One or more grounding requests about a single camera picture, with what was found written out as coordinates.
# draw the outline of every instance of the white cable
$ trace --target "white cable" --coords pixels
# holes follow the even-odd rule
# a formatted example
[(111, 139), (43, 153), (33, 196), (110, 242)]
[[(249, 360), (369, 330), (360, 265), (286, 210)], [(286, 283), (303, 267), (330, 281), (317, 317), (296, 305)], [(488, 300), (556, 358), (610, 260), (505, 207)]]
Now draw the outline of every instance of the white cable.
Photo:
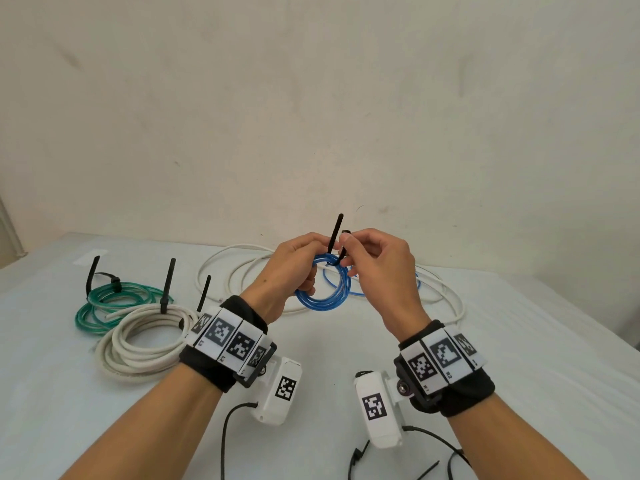
[[(204, 261), (204, 263), (202, 263), (202, 265), (200, 266), (198, 273), (196, 274), (196, 288), (198, 289), (198, 291), (200, 291), (200, 293), (202, 293), (202, 291), (204, 290), (204, 284), (202, 283), (202, 275), (203, 272), (205, 270), (205, 268), (210, 265), (210, 263), (213, 261), (213, 259), (215, 259), (220, 253), (227, 251), (229, 249), (247, 249), (247, 250), (258, 250), (258, 251), (267, 251), (267, 254), (264, 254), (262, 256), (258, 256), (256, 258), (251, 258), (251, 259), (247, 259), (242, 261), (240, 264), (238, 264), (237, 266), (235, 266), (225, 277), (224, 279), (224, 286), (225, 286), (225, 293), (226, 296), (224, 297), (217, 297), (211, 294), (211, 288), (209, 289), (209, 291), (207, 291), (207, 298), (210, 298), (214, 301), (217, 301), (218, 303), (222, 303), (226, 298), (228, 298), (229, 296), (233, 295), (233, 294), (240, 294), (242, 293), (242, 291), (245, 290), (244, 288), (244, 280), (247, 276), (247, 274), (249, 273), (249, 271), (252, 270), (252, 268), (254, 268), (254, 266), (256, 266), (256, 264), (258, 262), (260, 262), (263, 259), (269, 259), (272, 254), (274, 253), (274, 250), (269, 249), (269, 248), (265, 248), (263, 246), (258, 246), (257, 244), (232, 244), (231, 246), (227, 246), (226, 248), (222, 248), (219, 251), (213, 253), (211, 256), (209, 256), (206, 261)], [(242, 273), (242, 276), (240, 278), (240, 290), (238, 290), (237, 292), (233, 292), (231, 290), (231, 279), (233, 278), (233, 275), (236, 274), (236, 272), (238, 272), (238, 270), (240, 270), (240, 268), (242, 268), (243, 266), (246, 266), (246, 269), (244, 270), (244, 272)], [(416, 267), (416, 273), (418, 273), (418, 281), (420, 281), (423, 285), (427, 286), (428, 288), (430, 288), (431, 290), (435, 291), (438, 294), (437, 298), (425, 298), (425, 297), (420, 297), (421, 302), (423, 303), (427, 303), (427, 304), (433, 304), (433, 303), (437, 303), (441, 300), (445, 300), (449, 306), (451, 307), (451, 309), (453, 310), (454, 313), (454, 318), (453, 320), (450, 320), (448, 322), (443, 322), (444, 325), (450, 325), (453, 323), (457, 323), (460, 320), (462, 320), (462, 318), (464, 318), (465, 313), (467, 312), (467, 306), (465, 304), (465, 302), (462, 300), (462, 298), (460, 298), (460, 295), (458, 293), (456, 293), (448, 284), (446, 284), (441, 277), (439, 277), (439, 275), (437, 275), (436, 273), (434, 273), (433, 271), (430, 271), (426, 268), (424, 268), (422, 265), (418, 264), (415, 266)], [(327, 271), (331, 272), (331, 273), (337, 273), (338, 271), (334, 268), (334, 266), (319, 266), (319, 270), (318, 272), (320, 273), (322, 271), (322, 269), (326, 269)], [(358, 277), (354, 276), (352, 278), (352, 280), (356, 280), (358, 281)], [(292, 308), (285, 308), (284, 312), (285, 314), (293, 314), (293, 313), (300, 313), (300, 312), (305, 312), (307, 311), (308, 308), (305, 306), (295, 306)]]
[[(187, 332), (198, 320), (196, 312), (180, 305), (168, 305), (167, 313), (160, 314), (160, 304), (137, 305), (119, 310), (105, 320), (125, 315), (118, 325), (100, 339), (95, 358), (100, 370), (121, 382), (141, 383), (164, 376), (175, 364), (184, 348)], [(127, 339), (144, 330), (158, 326), (178, 327), (184, 320), (182, 334), (172, 344), (163, 347), (136, 347)]]

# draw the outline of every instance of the coiled blue cable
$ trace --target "coiled blue cable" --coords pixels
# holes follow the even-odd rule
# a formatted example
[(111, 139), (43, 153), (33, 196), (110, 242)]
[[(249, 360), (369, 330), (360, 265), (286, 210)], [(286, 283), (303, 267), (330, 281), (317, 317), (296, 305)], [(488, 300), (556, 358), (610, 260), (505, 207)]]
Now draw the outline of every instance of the coiled blue cable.
[[(334, 266), (338, 262), (338, 256), (334, 256), (329, 253), (318, 254), (314, 259), (314, 265), (319, 262), (327, 262), (330, 266)], [(347, 268), (336, 266), (336, 269), (340, 275), (340, 285), (332, 284), (335, 291), (331, 296), (323, 299), (316, 299), (311, 298), (304, 291), (296, 290), (296, 296), (300, 300), (300, 303), (310, 310), (315, 310), (316, 312), (327, 312), (343, 304), (344, 300), (349, 297), (349, 292), (351, 291), (351, 278), (347, 275)]]
[[(331, 285), (331, 288), (336, 288), (336, 285), (333, 284), (331, 282), (331, 280), (329, 279), (329, 277), (326, 275), (326, 269), (322, 270), (322, 275), (324, 276), (324, 281), (326, 281), (327, 283), (329, 283), (329, 285)], [(418, 282), (418, 290), (420, 290), (420, 286), (422, 284), (422, 282), (420, 280), (416, 280)], [(358, 293), (357, 291), (349, 291), (349, 294), (352, 296), (364, 296), (364, 293)]]

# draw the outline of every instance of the hand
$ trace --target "hand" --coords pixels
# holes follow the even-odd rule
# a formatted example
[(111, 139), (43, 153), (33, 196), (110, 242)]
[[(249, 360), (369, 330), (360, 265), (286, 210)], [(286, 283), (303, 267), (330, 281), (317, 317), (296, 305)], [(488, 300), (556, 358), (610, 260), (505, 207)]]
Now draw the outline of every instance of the hand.
[(329, 238), (315, 232), (283, 242), (240, 296), (265, 322), (275, 322), (295, 290), (306, 291), (309, 295), (316, 292), (317, 266), (312, 264), (317, 254), (327, 251), (328, 245)]
[(415, 259), (409, 244), (377, 229), (364, 229), (340, 236), (349, 255), (341, 266), (353, 266), (369, 302), (398, 341), (426, 327), (431, 319), (424, 311), (415, 282)]

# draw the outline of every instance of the coiled green cable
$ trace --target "coiled green cable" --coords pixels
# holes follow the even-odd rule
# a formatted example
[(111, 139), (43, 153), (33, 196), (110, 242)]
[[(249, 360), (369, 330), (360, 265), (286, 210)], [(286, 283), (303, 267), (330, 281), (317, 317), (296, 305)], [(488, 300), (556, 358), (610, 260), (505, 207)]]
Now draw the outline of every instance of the coiled green cable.
[(158, 303), (162, 290), (153, 286), (132, 282), (121, 282), (121, 292), (116, 292), (113, 283), (91, 290), (85, 303), (76, 313), (76, 327), (94, 335), (104, 335), (116, 327), (123, 316), (112, 315), (130, 306)]

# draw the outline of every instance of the forearm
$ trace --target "forearm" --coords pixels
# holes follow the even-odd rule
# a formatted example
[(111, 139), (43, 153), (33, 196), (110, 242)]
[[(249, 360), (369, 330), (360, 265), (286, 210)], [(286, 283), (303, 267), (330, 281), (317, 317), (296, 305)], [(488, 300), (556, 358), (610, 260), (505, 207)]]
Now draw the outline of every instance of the forearm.
[(61, 480), (179, 480), (222, 393), (183, 364), (124, 413)]
[(449, 423), (480, 480), (586, 480), (496, 394), (449, 418)]

